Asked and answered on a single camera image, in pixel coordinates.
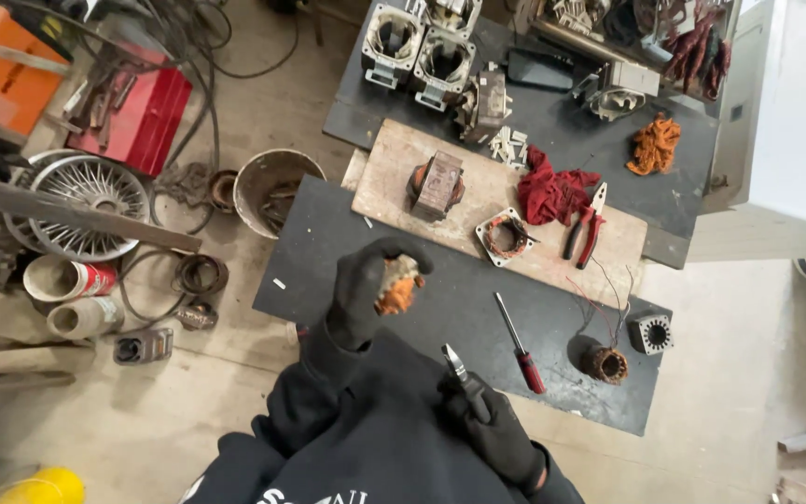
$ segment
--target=black hoodie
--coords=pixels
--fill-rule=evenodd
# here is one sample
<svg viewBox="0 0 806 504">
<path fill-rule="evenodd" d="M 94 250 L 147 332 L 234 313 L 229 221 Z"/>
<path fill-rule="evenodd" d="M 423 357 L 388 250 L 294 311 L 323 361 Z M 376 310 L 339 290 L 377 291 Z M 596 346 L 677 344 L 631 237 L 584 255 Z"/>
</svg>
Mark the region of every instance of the black hoodie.
<svg viewBox="0 0 806 504">
<path fill-rule="evenodd" d="M 545 484 L 510 486 L 456 431 L 437 384 L 443 366 L 384 329 L 365 351 L 324 325 L 301 337 L 258 415 L 231 432 L 185 492 L 188 504 L 583 504 L 546 455 Z"/>
</svg>

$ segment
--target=screwdriver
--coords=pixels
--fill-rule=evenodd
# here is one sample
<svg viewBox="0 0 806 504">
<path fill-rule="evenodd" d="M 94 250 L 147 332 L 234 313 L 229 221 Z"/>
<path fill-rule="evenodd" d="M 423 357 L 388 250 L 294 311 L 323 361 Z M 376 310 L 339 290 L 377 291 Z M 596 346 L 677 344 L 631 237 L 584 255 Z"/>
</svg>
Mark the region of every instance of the screwdriver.
<svg viewBox="0 0 806 504">
<path fill-rule="evenodd" d="M 521 374 L 524 376 L 524 381 L 528 384 L 528 388 L 534 394 L 543 394 L 546 391 L 546 386 L 543 385 L 543 379 L 540 378 L 540 371 L 536 369 L 534 360 L 530 357 L 530 353 L 524 350 L 521 346 L 521 340 L 518 338 L 518 333 L 515 332 L 515 327 L 512 327 L 512 321 L 509 318 L 509 312 L 506 311 L 506 305 L 502 304 L 502 297 L 499 292 L 496 294 L 496 302 L 500 305 L 502 310 L 502 317 L 506 320 L 506 326 L 509 327 L 509 334 L 512 335 L 512 341 L 515 342 L 515 359 L 518 361 L 518 366 L 521 368 Z"/>
</svg>

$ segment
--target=wire cutter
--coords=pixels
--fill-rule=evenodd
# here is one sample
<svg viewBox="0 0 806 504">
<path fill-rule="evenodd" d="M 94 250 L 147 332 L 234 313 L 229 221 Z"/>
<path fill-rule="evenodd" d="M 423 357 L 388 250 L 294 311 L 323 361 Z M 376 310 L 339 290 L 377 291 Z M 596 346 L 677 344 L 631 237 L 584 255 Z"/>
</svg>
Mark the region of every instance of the wire cutter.
<svg viewBox="0 0 806 504">
<path fill-rule="evenodd" d="M 562 259 L 570 259 L 574 256 L 574 248 L 577 245 L 577 236 L 580 230 L 583 229 L 585 224 L 589 224 L 589 232 L 587 233 L 587 246 L 584 246 L 580 258 L 577 259 L 577 269 L 582 270 L 587 267 L 589 258 L 593 255 L 593 249 L 596 248 L 596 242 L 599 238 L 599 228 L 605 223 L 602 218 L 602 209 L 605 207 L 605 193 L 608 192 L 608 182 L 603 182 L 596 189 L 593 194 L 593 201 L 587 208 L 580 212 L 580 220 L 571 228 L 568 241 L 565 243 L 565 252 L 562 254 Z"/>
</svg>

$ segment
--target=workbench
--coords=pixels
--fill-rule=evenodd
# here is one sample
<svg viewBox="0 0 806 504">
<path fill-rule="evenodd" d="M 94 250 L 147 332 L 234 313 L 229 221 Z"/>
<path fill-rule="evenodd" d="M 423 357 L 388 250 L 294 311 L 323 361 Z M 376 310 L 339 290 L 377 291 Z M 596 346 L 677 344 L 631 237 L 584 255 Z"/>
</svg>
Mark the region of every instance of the workbench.
<svg viewBox="0 0 806 504">
<path fill-rule="evenodd" d="M 403 8 L 405 0 L 373 0 L 369 16 L 378 4 Z M 322 131 L 370 151 L 384 119 L 394 119 L 414 129 L 431 133 L 450 143 L 459 142 L 452 118 L 446 113 L 416 103 L 413 93 L 392 91 L 366 82 L 360 56 L 368 22 L 347 61 L 347 67 Z M 505 63 L 514 34 L 508 28 L 480 18 L 472 33 L 477 57 L 475 74 L 487 61 Z M 539 45 L 518 36 L 519 45 Z M 574 82 L 593 69 L 577 60 Z M 708 181 L 718 122 L 700 112 L 667 98 L 652 99 L 636 113 L 607 123 L 579 109 L 570 93 L 560 93 L 507 83 L 513 102 L 507 125 L 528 135 L 528 141 L 544 150 L 553 168 L 582 168 L 602 174 L 608 182 L 606 205 L 648 222 L 643 257 L 682 269 L 689 240 L 701 208 L 702 192 Z M 674 166 L 667 175 L 639 177 L 624 167 L 632 159 L 633 134 L 664 111 L 680 124 L 682 136 L 675 152 Z M 486 145 L 463 145 L 473 152 L 489 155 Z"/>
<path fill-rule="evenodd" d="M 643 435 L 662 354 L 634 350 L 626 327 L 621 328 L 617 348 L 630 362 L 630 375 L 619 386 L 593 380 L 578 370 L 579 355 L 591 344 L 608 345 L 609 335 L 604 318 L 586 300 L 391 226 L 369 225 L 351 210 L 353 199 L 347 189 L 305 177 L 270 255 L 254 309 L 318 324 L 331 301 L 339 258 L 378 238 L 406 237 L 424 248 L 435 269 L 406 315 L 383 318 L 389 329 L 438 362 L 441 346 L 449 343 L 467 369 L 498 390 Z M 542 395 L 530 392 L 521 376 L 494 292 L 501 294 L 522 344 L 533 355 L 547 389 Z M 630 302 L 628 321 L 672 315 L 633 295 Z M 614 326 L 617 310 L 601 310 Z"/>
</svg>

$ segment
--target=gloved hand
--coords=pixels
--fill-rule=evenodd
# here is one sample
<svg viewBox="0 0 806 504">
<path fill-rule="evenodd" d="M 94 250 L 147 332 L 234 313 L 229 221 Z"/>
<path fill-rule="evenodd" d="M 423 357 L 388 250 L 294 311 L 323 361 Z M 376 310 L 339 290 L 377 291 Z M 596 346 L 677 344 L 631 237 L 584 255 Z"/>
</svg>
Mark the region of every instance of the gloved hand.
<svg viewBox="0 0 806 504">
<path fill-rule="evenodd" d="M 382 324 L 375 313 L 375 300 L 382 287 L 384 259 L 400 254 L 416 259 L 421 274 L 434 270 L 422 248 L 404 238 L 380 238 L 338 260 L 335 297 L 325 317 L 329 336 L 337 346 L 357 351 L 375 337 Z"/>
<path fill-rule="evenodd" d="M 468 375 L 484 385 L 480 394 L 490 411 L 490 423 L 484 424 L 475 418 L 452 373 L 437 386 L 447 413 L 463 427 L 471 447 L 487 465 L 525 494 L 531 494 L 544 479 L 546 456 L 531 444 L 509 398 L 493 390 L 475 373 Z"/>
</svg>

